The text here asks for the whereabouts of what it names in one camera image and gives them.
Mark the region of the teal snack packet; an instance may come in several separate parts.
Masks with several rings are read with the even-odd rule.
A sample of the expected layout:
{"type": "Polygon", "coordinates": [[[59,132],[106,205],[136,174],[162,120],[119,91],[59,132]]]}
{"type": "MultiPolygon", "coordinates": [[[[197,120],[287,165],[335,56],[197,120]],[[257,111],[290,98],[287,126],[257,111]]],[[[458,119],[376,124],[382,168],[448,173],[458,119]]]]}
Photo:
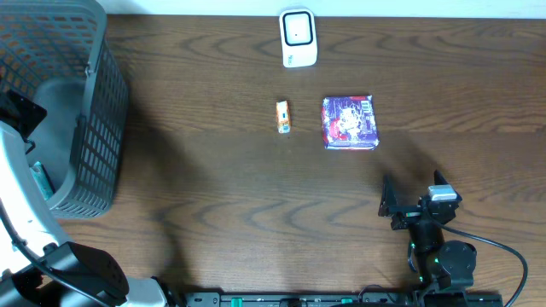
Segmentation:
{"type": "Polygon", "coordinates": [[[55,193],[47,171],[39,161],[30,166],[30,171],[38,189],[45,200],[49,200],[55,193]]]}

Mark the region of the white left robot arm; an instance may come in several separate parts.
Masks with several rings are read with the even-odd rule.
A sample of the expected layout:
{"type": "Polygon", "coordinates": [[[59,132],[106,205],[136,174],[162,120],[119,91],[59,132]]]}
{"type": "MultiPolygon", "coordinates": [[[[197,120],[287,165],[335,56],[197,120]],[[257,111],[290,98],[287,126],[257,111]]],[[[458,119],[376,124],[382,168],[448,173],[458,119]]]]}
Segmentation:
{"type": "Polygon", "coordinates": [[[1,304],[176,306],[157,279],[126,276],[110,254],[73,242],[53,217],[26,159],[46,115],[12,90],[1,95],[1,304]]]}

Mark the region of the purple pad package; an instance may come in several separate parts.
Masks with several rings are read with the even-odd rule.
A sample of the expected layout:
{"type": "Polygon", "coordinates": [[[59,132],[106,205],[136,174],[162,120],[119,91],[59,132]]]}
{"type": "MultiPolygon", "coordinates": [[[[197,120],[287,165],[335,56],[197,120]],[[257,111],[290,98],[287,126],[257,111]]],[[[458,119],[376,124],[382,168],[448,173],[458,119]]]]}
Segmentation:
{"type": "Polygon", "coordinates": [[[322,139],[331,150],[374,150],[380,143],[373,96],[327,96],[322,100],[322,139]]]}

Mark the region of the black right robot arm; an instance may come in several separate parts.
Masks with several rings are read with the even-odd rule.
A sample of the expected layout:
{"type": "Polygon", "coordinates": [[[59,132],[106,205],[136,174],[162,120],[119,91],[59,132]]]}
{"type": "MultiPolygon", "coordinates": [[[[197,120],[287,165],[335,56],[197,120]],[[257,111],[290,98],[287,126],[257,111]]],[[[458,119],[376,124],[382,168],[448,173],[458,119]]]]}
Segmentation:
{"type": "Polygon", "coordinates": [[[389,177],[384,177],[378,215],[391,219],[393,230],[409,232],[408,262],[426,287],[458,291],[474,284],[477,252],[460,240],[445,240],[443,227],[456,217],[462,197],[435,171],[434,185],[415,205],[398,202],[389,177]]]}

